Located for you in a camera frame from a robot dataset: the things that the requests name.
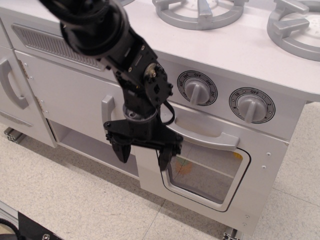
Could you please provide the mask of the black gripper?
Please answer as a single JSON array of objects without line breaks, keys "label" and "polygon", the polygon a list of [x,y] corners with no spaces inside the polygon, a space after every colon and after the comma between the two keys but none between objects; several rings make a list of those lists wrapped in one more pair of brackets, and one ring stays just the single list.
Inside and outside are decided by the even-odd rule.
[{"label": "black gripper", "polygon": [[147,121],[129,119],[107,121],[106,139],[118,159],[126,164],[131,154],[131,146],[159,150],[160,171],[168,168],[172,157],[181,152],[183,137],[164,125],[159,116]]}]

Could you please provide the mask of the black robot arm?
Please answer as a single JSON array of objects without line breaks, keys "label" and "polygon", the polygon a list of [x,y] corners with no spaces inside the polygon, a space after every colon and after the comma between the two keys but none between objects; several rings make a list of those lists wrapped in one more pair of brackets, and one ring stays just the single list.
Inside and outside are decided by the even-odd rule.
[{"label": "black robot arm", "polygon": [[173,86],[155,52],[131,28],[122,5],[116,0],[44,0],[42,4],[59,19],[68,46],[112,71],[122,88],[124,119],[103,125],[118,159],[126,163],[132,146],[154,149],[159,152],[159,168],[165,171],[183,142],[161,119],[161,106],[172,110],[168,98]]}]

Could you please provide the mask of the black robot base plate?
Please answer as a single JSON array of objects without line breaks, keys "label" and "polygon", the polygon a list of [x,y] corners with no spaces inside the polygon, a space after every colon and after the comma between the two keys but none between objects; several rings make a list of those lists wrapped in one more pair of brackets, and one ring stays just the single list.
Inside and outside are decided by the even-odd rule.
[{"label": "black robot base plate", "polygon": [[62,240],[51,230],[18,212],[18,230],[26,240]]}]

